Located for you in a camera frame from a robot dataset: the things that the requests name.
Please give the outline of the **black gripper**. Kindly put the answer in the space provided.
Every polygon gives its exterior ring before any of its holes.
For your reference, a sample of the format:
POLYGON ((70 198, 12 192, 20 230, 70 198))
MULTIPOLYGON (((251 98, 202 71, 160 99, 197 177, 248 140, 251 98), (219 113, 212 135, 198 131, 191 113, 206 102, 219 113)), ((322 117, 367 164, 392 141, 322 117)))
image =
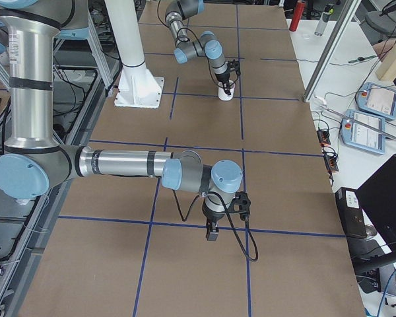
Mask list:
POLYGON ((206 235, 207 240, 216 241, 218 238, 218 227, 216 224, 225 216, 225 209, 222 205, 212 202, 210 199, 205 199, 202 204, 202 212, 207 218, 206 235))
POLYGON ((231 84, 230 84, 230 71, 226 70, 223 73, 216 73, 216 79, 220 88, 221 94, 231 95, 231 84))

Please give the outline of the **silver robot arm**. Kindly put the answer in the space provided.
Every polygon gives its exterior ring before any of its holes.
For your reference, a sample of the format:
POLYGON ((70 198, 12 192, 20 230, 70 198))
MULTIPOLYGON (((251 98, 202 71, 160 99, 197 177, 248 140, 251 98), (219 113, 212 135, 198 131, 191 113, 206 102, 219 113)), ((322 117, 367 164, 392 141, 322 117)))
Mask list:
POLYGON ((165 21, 175 42, 174 55, 179 64, 196 57, 206 57, 216 76, 217 86, 231 97, 233 82, 230 81, 230 68, 235 62, 226 60, 222 45, 214 33, 206 31, 196 40, 191 40, 188 28, 183 24, 184 20, 202 13, 204 8, 203 1, 172 1, 168 5, 165 21))
MULTIPOLYGON (((147 69, 133 1, 105 1, 123 68, 115 106, 158 108, 164 79, 147 69)), ((75 177, 112 175, 161 178, 162 185, 205 197, 207 240, 218 235, 218 221, 245 213, 239 206, 242 171, 231 160, 214 166, 193 151, 106 151, 88 146, 60 145, 53 139, 53 39, 88 38, 88 1, 0 1, 0 18, 8 28, 12 130, 0 158, 0 189, 16 199, 43 195, 75 177)), ((226 61, 212 32, 191 41, 183 21, 204 10, 204 1, 171 1, 164 21, 172 34, 178 63, 206 57, 218 84, 233 95, 230 72, 240 75, 239 61, 226 61)), ((182 221, 186 221, 193 204, 182 221)))

